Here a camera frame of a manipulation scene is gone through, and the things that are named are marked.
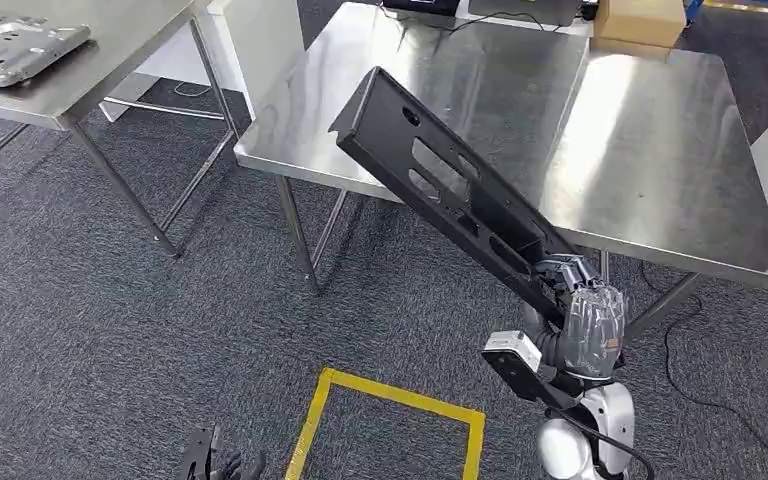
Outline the dark left robot hand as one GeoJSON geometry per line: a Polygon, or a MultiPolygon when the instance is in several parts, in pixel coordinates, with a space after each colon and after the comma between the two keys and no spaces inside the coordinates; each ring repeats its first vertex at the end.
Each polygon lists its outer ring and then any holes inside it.
{"type": "Polygon", "coordinates": [[[218,465],[210,473],[210,480],[257,480],[261,478],[266,465],[263,452],[259,453],[251,465],[243,462],[240,451],[230,451],[220,458],[218,465]]]}

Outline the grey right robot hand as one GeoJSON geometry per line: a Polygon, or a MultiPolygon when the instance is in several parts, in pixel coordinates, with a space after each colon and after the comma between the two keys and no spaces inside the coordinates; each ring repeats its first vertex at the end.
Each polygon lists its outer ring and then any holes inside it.
{"type": "Polygon", "coordinates": [[[568,297],[558,331],[544,323],[533,341],[548,366],[607,381],[622,350],[627,301],[582,255],[552,254],[536,264],[541,278],[568,297]]]}

